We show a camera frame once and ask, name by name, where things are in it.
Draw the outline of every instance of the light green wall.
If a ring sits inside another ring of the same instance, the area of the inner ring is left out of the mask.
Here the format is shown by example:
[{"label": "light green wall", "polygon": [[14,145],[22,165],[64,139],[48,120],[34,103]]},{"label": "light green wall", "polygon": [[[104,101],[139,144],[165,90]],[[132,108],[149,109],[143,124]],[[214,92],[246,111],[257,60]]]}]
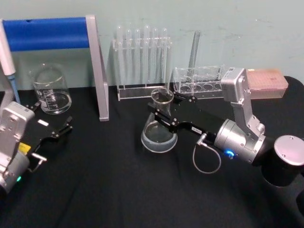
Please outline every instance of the light green wall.
[{"label": "light green wall", "polygon": [[[301,0],[1,0],[0,17],[34,19],[95,14],[106,66],[118,24],[166,27],[174,44],[173,67],[188,66],[193,34],[199,29],[202,36],[197,66],[276,67],[304,82],[303,6]],[[60,59],[73,57],[66,62],[69,87],[89,85],[88,51],[64,50],[57,54],[14,54],[18,87],[30,88],[26,73],[35,58],[58,60],[58,55]],[[110,70],[108,78],[112,84]]]}]

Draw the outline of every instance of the test tube rack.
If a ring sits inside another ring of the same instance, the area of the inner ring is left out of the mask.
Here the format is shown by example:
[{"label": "test tube rack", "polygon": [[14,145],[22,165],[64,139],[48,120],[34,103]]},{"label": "test tube rack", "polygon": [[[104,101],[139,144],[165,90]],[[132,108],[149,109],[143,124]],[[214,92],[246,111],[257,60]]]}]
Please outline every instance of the test tube rack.
[{"label": "test tube rack", "polygon": [[112,41],[118,100],[150,97],[152,90],[170,80],[172,43],[167,29],[149,26],[117,28]]},{"label": "test tube rack", "polygon": [[196,96],[198,99],[223,97],[220,81],[226,73],[225,66],[202,66],[197,68],[175,68],[174,91]]}]

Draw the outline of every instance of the black tablecloth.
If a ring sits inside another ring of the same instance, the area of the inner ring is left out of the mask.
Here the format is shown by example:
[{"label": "black tablecloth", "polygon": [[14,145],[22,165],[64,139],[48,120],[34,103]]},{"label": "black tablecloth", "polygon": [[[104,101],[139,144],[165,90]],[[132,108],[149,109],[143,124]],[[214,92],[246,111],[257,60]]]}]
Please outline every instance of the black tablecloth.
[{"label": "black tablecloth", "polygon": [[[284,98],[255,100],[253,111],[266,135],[304,137],[304,86],[287,80]],[[179,132],[175,148],[165,154],[142,147],[150,99],[118,102],[111,88],[110,121],[99,122],[94,88],[70,93],[68,112],[36,114],[54,126],[71,114],[74,130],[67,140],[42,147],[38,153],[48,162],[23,175],[0,202],[1,228],[304,227],[295,202],[304,188],[301,176],[286,188],[275,188],[260,168],[224,156],[220,171],[200,174],[191,159],[198,137],[189,132]],[[36,99],[33,91],[20,96],[23,104]],[[234,119],[223,99],[200,100],[198,105]],[[212,159],[207,151],[197,153],[200,166]]]}]

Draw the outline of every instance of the test tube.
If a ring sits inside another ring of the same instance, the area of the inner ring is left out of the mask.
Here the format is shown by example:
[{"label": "test tube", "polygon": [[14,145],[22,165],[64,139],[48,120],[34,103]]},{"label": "test tube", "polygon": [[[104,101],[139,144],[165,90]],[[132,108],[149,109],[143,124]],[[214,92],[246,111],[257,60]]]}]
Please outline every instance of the test tube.
[{"label": "test tube", "polygon": [[157,28],[153,28],[151,40],[152,40],[152,43],[151,43],[151,50],[150,50],[150,73],[149,73],[150,81],[155,80],[155,77],[156,77],[156,48],[157,48],[157,42],[158,42]]},{"label": "test tube", "polygon": [[132,83],[132,71],[133,71],[133,66],[132,66],[132,54],[131,54],[131,50],[132,50],[132,32],[130,29],[128,29],[126,31],[125,34],[125,38],[126,38],[126,59],[127,59],[127,78],[126,78],[126,82],[127,84],[131,84]]},{"label": "test tube", "polygon": [[167,65],[167,29],[163,28],[161,31],[161,82],[164,81],[166,77],[166,65]]},{"label": "test tube", "polygon": [[168,42],[169,47],[167,47],[167,60],[166,61],[166,75],[165,75],[165,83],[167,86],[167,89],[170,89],[170,79],[171,79],[171,66],[170,66],[170,60],[171,60],[171,56],[172,56],[172,43]]},{"label": "test tube", "polygon": [[141,50],[141,31],[139,29],[135,30],[135,51],[134,51],[134,77],[135,82],[140,81],[140,50]]},{"label": "test tube", "polygon": [[119,62],[119,73],[121,78],[121,83],[124,86],[125,89],[125,80],[126,80],[126,74],[125,74],[125,67],[124,67],[124,50],[123,50],[123,29],[121,26],[117,27],[117,43],[118,43],[118,62]]},{"label": "test tube", "polygon": [[143,50],[142,50],[142,79],[143,84],[147,86],[147,79],[149,81],[149,41],[150,41],[150,27],[146,25],[143,29]]}]

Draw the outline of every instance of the robotic arm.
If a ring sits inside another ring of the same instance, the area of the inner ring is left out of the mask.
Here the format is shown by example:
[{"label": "robotic arm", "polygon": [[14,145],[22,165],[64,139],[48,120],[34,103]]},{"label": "robotic arm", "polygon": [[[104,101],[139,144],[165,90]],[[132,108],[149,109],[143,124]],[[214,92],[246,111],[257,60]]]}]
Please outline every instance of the robotic arm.
[{"label": "robotic arm", "polygon": [[[34,172],[47,159],[36,153],[45,140],[58,139],[72,129],[69,117],[60,130],[34,118],[40,103],[27,108],[14,102],[14,93],[6,75],[15,72],[4,29],[0,20],[0,83],[5,94],[0,105],[0,199],[4,198],[26,171]],[[31,157],[38,159],[31,169]]]},{"label": "robotic arm", "polygon": [[264,178],[275,186],[287,186],[304,168],[304,141],[284,135],[266,137],[265,126],[252,114],[246,70],[230,68],[221,80],[225,101],[234,109],[235,122],[220,119],[196,106],[196,97],[174,93],[171,116],[148,104],[155,120],[170,132],[186,129],[200,136],[198,146],[213,145],[231,159],[261,166]]}]

